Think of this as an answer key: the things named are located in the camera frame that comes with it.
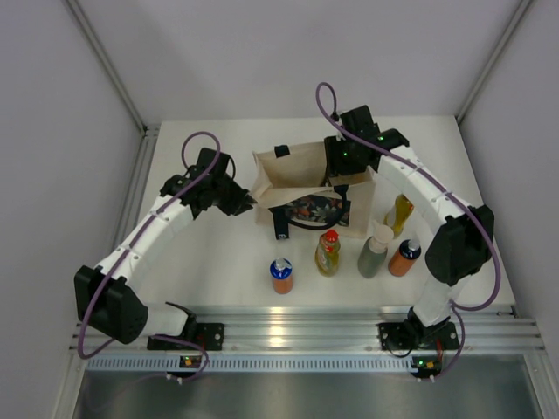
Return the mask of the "beige canvas tote bag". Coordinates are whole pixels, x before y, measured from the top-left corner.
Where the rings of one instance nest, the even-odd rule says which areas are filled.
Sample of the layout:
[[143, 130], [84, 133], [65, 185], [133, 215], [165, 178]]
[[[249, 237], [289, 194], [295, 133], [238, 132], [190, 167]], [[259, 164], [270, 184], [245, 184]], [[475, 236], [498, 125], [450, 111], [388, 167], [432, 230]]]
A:
[[321, 142], [279, 146], [253, 155], [257, 178], [251, 196], [256, 200], [256, 223], [271, 226], [273, 209], [307, 228], [334, 227], [341, 235], [366, 237], [372, 215], [375, 181], [370, 168], [353, 175], [328, 175]]

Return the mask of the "yellow bottle red cap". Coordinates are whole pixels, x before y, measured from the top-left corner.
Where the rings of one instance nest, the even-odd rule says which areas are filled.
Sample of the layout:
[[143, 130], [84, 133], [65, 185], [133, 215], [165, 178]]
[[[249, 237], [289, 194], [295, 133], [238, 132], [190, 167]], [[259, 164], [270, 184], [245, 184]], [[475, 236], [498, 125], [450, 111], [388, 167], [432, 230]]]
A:
[[338, 272], [340, 249], [339, 234], [335, 230], [328, 230], [320, 236], [314, 261], [321, 275], [333, 277]]
[[404, 225], [414, 210], [413, 203], [404, 195], [400, 194], [383, 219], [383, 224], [392, 229], [394, 238], [398, 238], [403, 230]]

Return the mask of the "green pump bottle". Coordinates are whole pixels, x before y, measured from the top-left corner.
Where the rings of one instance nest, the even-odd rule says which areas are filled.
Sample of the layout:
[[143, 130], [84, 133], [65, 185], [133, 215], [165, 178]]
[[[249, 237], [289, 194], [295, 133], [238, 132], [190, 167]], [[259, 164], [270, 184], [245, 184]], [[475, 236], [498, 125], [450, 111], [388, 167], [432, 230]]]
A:
[[382, 267], [388, 247], [394, 238], [391, 227], [373, 222], [371, 236], [364, 243], [357, 261], [357, 268], [363, 278], [373, 278]]

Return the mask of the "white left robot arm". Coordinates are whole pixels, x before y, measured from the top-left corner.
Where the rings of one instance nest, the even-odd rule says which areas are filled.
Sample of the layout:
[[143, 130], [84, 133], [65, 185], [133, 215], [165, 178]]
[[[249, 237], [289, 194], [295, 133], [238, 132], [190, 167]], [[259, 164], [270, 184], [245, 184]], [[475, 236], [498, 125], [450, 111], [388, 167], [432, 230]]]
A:
[[96, 266], [82, 266], [74, 276], [79, 320], [121, 344], [141, 336], [165, 334], [176, 347], [197, 338], [195, 314], [178, 304], [148, 304], [139, 290], [156, 260], [175, 236], [208, 208], [238, 216], [254, 205], [227, 170], [232, 158], [202, 148], [185, 174], [171, 176], [148, 214], [127, 238]]

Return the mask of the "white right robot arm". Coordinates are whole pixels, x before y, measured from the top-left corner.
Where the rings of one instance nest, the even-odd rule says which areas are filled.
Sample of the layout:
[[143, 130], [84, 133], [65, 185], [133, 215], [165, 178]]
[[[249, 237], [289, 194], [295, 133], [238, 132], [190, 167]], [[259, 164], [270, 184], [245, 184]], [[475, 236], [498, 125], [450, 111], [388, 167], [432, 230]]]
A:
[[326, 118], [341, 135], [334, 156], [342, 160], [342, 166], [372, 168], [411, 201], [431, 228], [433, 239], [424, 256], [430, 277], [406, 326], [408, 340], [426, 347], [456, 307], [459, 282], [488, 261], [494, 266], [494, 286], [478, 308], [496, 299], [501, 268], [493, 245], [494, 214], [486, 205], [473, 207], [455, 196], [424, 166], [397, 129], [380, 130], [367, 106]]

